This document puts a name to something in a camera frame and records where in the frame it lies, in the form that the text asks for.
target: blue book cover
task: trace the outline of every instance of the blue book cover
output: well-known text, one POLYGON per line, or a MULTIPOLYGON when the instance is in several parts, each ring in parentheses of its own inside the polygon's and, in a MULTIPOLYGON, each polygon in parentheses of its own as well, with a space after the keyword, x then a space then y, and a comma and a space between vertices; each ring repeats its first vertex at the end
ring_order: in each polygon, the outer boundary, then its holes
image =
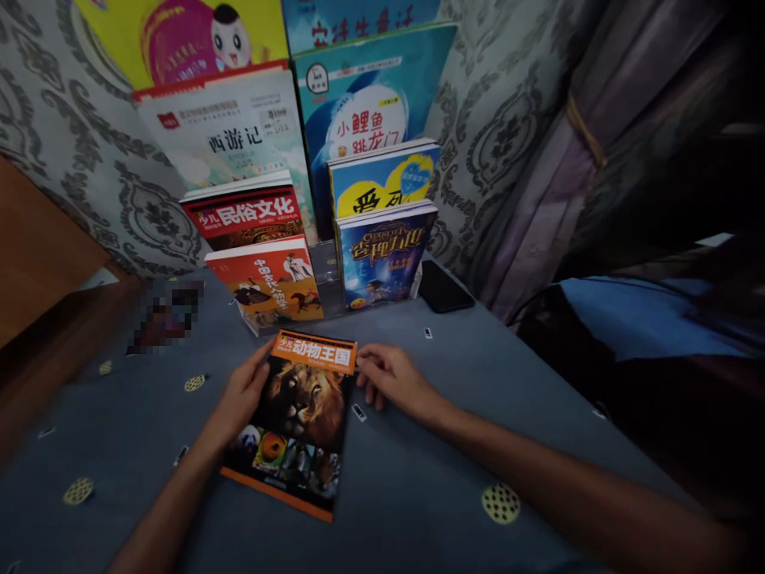
POLYGON ((338 222, 350 310, 409 297, 436 216, 436 206, 422 202, 409 210, 338 222))
POLYGON ((422 136, 456 31, 433 24, 295 58, 323 240, 334 237, 327 162, 422 136))
POLYGON ((422 201, 441 148, 433 140, 389 153, 329 164, 335 216, 340 218, 422 201))
POLYGON ((294 56, 326 45, 430 24, 441 0, 284 0, 284 25, 294 56))

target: smartphone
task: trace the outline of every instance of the smartphone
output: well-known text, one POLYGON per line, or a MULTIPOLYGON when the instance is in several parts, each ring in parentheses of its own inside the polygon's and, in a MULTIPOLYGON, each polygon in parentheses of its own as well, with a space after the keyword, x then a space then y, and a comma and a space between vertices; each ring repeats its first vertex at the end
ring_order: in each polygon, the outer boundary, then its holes
POLYGON ((473 297, 435 261, 422 262, 420 296, 434 313, 449 313, 473 307, 473 297))

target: book cover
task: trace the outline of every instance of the book cover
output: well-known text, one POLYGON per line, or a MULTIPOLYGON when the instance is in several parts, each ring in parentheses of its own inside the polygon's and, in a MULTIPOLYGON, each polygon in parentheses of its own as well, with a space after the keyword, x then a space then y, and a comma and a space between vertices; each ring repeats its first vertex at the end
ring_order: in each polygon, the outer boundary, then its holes
POLYGON ((256 325, 323 319, 305 237, 277 239, 207 254, 205 263, 223 281, 256 325))
POLYGON ((189 194, 180 203, 213 251, 302 235, 295 189, 288 176, 286 181, 202 197, 189 194))
POLYGON ((280 331, 261 403, 221 474, 332 522, 356 343, 280 331))
POLYGON ((291 54, 435 22, 441 0, 284 0, 291 54))
POLYGON ((424 201, 409 210, 338 221, 348 309, 409 298, 436 216, 436 206, 424 201))
POLYGON ((138 113, 189 190, 287 169, 309 245, 318 242, 286 61, 136 92, 138 113))
POLYGON ((337 218, 406 205, 426 198, 441 148, 432 140, 398 151, 380 151, 329 163, 337 218))
POLYGON ((420 26, 295 56, 322 239, 334 234, 327 162, 422 136, 456 30, 420 26))
POLYGON ((288 57, 280 0, 75 0, 133 89, 288 57))

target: red book cover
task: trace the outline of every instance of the red book cover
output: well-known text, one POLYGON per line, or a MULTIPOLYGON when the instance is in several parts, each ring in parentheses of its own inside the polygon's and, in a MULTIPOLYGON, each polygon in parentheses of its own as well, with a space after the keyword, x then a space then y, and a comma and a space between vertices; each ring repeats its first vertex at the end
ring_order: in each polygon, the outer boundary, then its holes
POLYGON ((205 262, 261 327, 323 319, 304 235, 207 254, 205 262))
POLYGON ((181 201, 214 251, 303 233, 295 188, 272 186, 181 201))

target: table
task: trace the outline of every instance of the table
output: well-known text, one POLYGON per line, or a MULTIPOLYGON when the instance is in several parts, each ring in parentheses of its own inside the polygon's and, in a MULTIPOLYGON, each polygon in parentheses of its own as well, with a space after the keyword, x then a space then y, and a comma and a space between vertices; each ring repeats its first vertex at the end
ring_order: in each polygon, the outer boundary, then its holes
MULTIPOLYGON (((244 325, 208 269, 157 281, 149 298, 206 282, 190 337, 124 356, 138 313, 68 385, 0 476, 0 570, 102 572, 191 445, 233 368, 264 341, 244 325), (99 366, 112 370, 99 375, 99 366), (195 392, 184 383, 206 373, 195 392), (61 497, 79 477, 84 504, 61 497)), ((306 324, 305 332, 395 344, 447 398, 574 456, 695 503, 481 305, 436 315, 423 300, 306 324), (423 329, 430 328, 427 340, 423 329)), ((354 402, 364 405, 363 391, 354 402)), ((507 526, 481 494, 496 479, 398 411, 349 415, 335 521, 328 525, 214 476, 180 572, 546 572, 580 560, 529 506, 507 526)))

